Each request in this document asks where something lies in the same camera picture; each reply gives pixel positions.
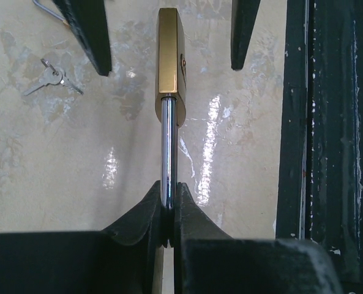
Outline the large brass padlock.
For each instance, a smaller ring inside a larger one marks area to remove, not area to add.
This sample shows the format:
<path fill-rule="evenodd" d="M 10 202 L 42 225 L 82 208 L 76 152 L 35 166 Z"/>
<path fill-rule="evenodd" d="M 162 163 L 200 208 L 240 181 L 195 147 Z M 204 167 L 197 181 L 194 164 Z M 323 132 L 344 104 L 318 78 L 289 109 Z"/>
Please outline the large brass padlock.
<path fill-rule="evenodd" d="M 186 117 L 185 34 L 176 8 L 159 9 L 155 112 L 161 123 L 162 206 L 171 211 L 177 190 L 178 129 Z"/>

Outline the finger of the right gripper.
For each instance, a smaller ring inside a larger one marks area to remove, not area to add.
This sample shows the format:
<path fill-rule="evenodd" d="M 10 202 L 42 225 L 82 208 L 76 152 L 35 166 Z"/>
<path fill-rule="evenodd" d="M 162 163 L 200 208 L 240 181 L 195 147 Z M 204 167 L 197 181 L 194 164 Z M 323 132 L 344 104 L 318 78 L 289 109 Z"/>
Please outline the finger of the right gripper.
<path fill-rule="evenodd" d="M 96 72 L 103 77 L 112 71 L 107 15 L 103 0 L 58 0 L 53 2 Z"/>
<path fill-rule="evenodd" d="M 242 70 L 252 37 L 260 0 L 232 0 L 231 68 Z"/>

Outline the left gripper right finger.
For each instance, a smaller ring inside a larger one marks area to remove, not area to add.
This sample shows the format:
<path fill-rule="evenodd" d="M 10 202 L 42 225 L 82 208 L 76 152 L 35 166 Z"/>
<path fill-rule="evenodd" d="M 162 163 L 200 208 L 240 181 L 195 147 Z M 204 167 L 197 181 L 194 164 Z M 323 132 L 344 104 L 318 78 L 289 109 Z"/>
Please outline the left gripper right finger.
<path fill-rule="evenodd" d="M 175 293 L 343 293 L 328 254 L 290 239 L 234 239 L 178 184 L 174 201 Z"/>

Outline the small brass padlock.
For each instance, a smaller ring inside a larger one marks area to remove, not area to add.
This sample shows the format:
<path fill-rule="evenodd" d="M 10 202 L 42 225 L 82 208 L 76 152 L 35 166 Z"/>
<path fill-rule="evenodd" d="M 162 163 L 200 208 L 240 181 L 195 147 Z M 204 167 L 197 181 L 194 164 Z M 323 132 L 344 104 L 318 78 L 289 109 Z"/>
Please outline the small brass padlock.
<path fill-rule="evenodd" d="M 51 15 L 55 19 L 59 20 L 64 26 L 66 26 L 67 28 L 69 27 L 69 24 L 64 17 L 62 17 L 61 15 L 57 14 L 53 10 L 51 10 L 51 9 L 47 8 L 46 6 L 44 6 L 43 4 L 41 4 L 39 0 L 32 0 L 32 2 L 34 3 L 35 6 L 37 6 L 42 11 L 46 12 L 47 14 Z"/>

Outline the large padlock keys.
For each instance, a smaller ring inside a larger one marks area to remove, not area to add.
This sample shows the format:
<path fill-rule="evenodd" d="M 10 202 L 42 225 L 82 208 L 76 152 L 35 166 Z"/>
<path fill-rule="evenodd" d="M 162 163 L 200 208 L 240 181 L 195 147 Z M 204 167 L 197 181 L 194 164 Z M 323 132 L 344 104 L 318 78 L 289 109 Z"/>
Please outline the large padlock keys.
<path fill-rule="evenodd" d="M 41 63 L 45 66 L 45 70 L 43 74 L 40 76 L 38 81 L 34 83 L 29 89 L 23 92 L 24 96 L 28 96 L 33 92 L 37 91 L 42 87 L 46 87 L 48 85 L 61 85 L 66 86 L 77 93 L 83 95 L 84 92 L 75 86 L 67 77 L 65 70 L 60 67 L 53 66 L 49 61 L 42 58 Z"/>

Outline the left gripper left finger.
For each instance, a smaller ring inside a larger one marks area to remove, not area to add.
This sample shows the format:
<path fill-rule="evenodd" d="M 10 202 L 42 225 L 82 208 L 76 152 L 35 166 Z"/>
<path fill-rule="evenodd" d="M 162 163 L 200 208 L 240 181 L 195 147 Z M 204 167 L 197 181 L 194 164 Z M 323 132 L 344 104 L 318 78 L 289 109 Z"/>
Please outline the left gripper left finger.
<path fill-rule="evenodd" d="M 103 230 L 0 233 L 0 293 L 160 293 L 159 193 Z"/>

